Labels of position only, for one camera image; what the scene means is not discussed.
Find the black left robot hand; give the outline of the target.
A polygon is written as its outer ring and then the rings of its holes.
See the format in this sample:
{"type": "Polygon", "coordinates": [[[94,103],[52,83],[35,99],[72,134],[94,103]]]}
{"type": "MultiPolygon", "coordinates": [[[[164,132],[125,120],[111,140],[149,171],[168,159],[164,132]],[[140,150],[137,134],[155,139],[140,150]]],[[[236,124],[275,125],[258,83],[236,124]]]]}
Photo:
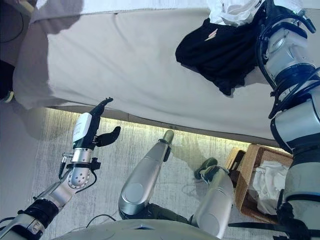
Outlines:
{"type": "Polygon", "coordinates": [[[113,98],[108,97],[101,101],[90,112],[85,112],[80,115],[73,131],[73,149],[84,148],[94,150],[95,147],[111,145],[118,139],[121,132],[120,126],[115,127],[112,132],[97,135],[105,106],[112,101],[113,98]]]}

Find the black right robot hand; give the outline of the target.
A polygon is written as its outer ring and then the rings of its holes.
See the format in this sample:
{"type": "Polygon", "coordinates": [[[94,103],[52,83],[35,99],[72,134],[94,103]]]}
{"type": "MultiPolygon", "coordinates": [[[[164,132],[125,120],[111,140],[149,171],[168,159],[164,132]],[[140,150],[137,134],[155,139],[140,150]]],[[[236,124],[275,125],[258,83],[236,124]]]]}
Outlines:
{"type": "Polygon", "coordinates": [[[259,0],[255,6],[257,12],[254,15],[253,23],[266,27],[272,20],[274,6],[273,0],[259,0]]]}

